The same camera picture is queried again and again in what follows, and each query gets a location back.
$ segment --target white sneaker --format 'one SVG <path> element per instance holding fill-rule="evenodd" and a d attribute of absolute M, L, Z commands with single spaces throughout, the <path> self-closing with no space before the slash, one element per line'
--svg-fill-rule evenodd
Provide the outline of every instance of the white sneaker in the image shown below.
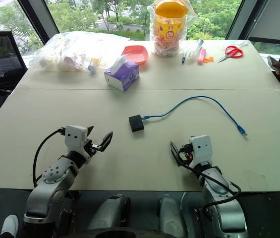
<path fill-rule="evenodd" d="M 9 232 L 13 237 L 16 237 L 17 230 L 19 228 L 19 220 L 17 216 L 8 216 L 3 223 L 1 234 L 4 232 Z"/>

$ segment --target black cable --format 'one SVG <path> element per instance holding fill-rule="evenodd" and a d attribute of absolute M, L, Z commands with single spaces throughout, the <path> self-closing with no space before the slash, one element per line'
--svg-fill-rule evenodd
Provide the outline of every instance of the black cable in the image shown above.
<path fill-rule="evenodd" d="M 240 193 L 241 193 L 241 188 L 240 188 L 238 185 L 236 185 L 235 183 L 233 183 L 233 182 L 231 182 L 231 184 L 232 184 L 235 188 L 238 189 L 238 192 L 237 192 L 235 195 L 233 195 L 233 196 L 230 197 L 230 198 L 221 200 L 221 201 L 210 202 L 210 203 L 206 204 L 205 206 L 203 206 L 203 212 L 204 212 L 204 214 L 206 215 L 206 217 L 207 217 L 209 220 L 211 220 L 211 218 L 208 216 L 207 211 L 206 211 L 206 209 L 207 209 L 208 207 L 211 207 L 211 206 L 214 206 L 214 205 L 223 204 L 223 203 L 226 203 L 226 202 L 230 202 L 230 201 L 232 201 L 232 200 L 235 200 L 236 197 L 240 195 Z"/>
<path fill-rule="evenodd" d="M 37 162 L 37 157 L 39 155 L 39 152 L 42 148 L 42 146 L 44 145 L 44 143 L 49 139 L 51 138 L 53 135 L 57 134 L 57 133 L 61 133 L 61 130 L 58 129 L 56 131 L 54 131 L 52 134 L 50 134 L 48 137 L 46 137 L 42 143 L 40 144 L 40 146 L 37 148 L 37 151 L 35 153 L 35 156 L 34 156 L 34 161 L 33 161 L 33 171 L 32 171 L 32 179 L 33 179 L 33 185 L 34 187 L 37 186 L 37 181 L 42 177 L 42 175 L 40 175 L 38 178 L 36 178 L 36 162 Z"/>
<path fill-rule="evenodd" d="M 234 194 L 234 192 L 233 192 L 229 187 L 227 187 L 227 186 L 224 185 L 223 183 L 219 182 L 218 180 L 216 180 L 216 179 L 214 179 L 214 178 L 212 178 L 212 177 L 210 177 L 210 176 L 208 176 L 208 175 L 206 175 L 206 174 L 203 174 L 202 172 L 200 172 L 200 171 L 198 171 L 198 170 L 196 170 L 196 169 L 194 169 L 194 168 L 191 168 L 191 167 L 185 165 L 185 164 L 184 164 L 182 161 L 180 161 L 180 159 L 179 159 L 179 154 L 182 153 L 182 152 L 184 152 L 184 150 L 181 148 L 180 150 L 178 150 L 178 152 L 177 152 L 177 154 L 176 154 L 176 161 L 177 161 L 178 164 L 180 164 L 180 165 L 183 166 L 184 168 L 186 168 L 186 169 L 188 169 L 188 170 L 190 170 L 190 171 L 192 171 L 192 172 L 198 174 L 199 176 L 202 176 L 202 177 L 204 177 L 204 178 L 206 178 L 206 179 L 209 179 L 209 180 L 215 182 L 216 184 L 220 185 L 221 187 L 223 187 L 223 188 L 226 189 L 229 193 L 232 194 L 232 197 L 229 197 L 229 198 L 224 199 L 224 200 L 221 200 L 221 201 L 210 202 L 210 203 L 206 204 L 206 205 L 203 207 L 202 210 L 203 210 L 205 216 L 211 221 L 211 217 L 208 215 L 206 209 L 207 209 L 208 207 L 210 207 L 210 206 L 215 206 L 215 205 L 219 205 L 219 204 L 223 204 L 223 203 L 226 203 L 226 202 L 230 202 L 230 201 L 232 201 L 232 200 L 235 200 L 235 199 L 237 198 L 237 196 L 239 196 L 239 194 L 241 193 L 241 188 L 240 188 L 239 186 L 237 186 L 236 184 L 234 184 L 233 182 L 230 181 L 231 184 L 232 184 L 232 186 L 234 186 L 235 188 L 238 189 L 238 192 L 237 192 L 236 194 Z"/>

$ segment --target plastic bag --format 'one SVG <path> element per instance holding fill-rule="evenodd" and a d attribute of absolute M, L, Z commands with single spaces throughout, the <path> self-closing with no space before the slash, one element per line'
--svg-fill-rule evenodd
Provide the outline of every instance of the plastic bag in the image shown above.
<path fill-rule="evenodd" d="M 161 56 L 181 53 L 180 42 L 186 39 L 187 27 L 197 19 L 188 0 L 157 0 L 147 7 L 150 13 L 150 40 L 153 52 Z"/>
<path fill-rule="evenodd" d="M 237 46 L 238 48 L 242 48 L 248 44 L 245 40 L 232 40 L 232 41 L 223 41 L 222 49 L 225 50 L 228 46 Z"/>
<path fill-rule="evenodd" d="M 99 59 L 100 68 L 110 67 L 121 55 L 129 39 L 94 32 L 66 32 L 54 35 L 34 53 L 30 66 L 42 70 L 88 70 L 89 63 Z"/>

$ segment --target yellow lid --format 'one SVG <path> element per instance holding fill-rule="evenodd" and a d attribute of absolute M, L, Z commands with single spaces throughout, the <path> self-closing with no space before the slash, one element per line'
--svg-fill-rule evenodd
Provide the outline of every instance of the yellow lid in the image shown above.
<path fill-rule="evenodd" d="M 188 7 L 182 0 L 158 0 L 154 8 L 157 15 L 167 18 L 181 18 L 188 13 Z"/>

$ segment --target red scissors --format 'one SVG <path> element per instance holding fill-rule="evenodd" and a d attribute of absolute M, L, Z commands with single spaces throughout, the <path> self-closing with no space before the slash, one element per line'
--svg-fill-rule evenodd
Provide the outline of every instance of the red scissors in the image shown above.
<path fill-rule="evenodd" d="M 225 56 L 222 57 L 218 62 L 222 62 L 227 58 L 241 58 L 243 56 L 243 51 L 237 46 L 228 46 L 224 51 Z"/>

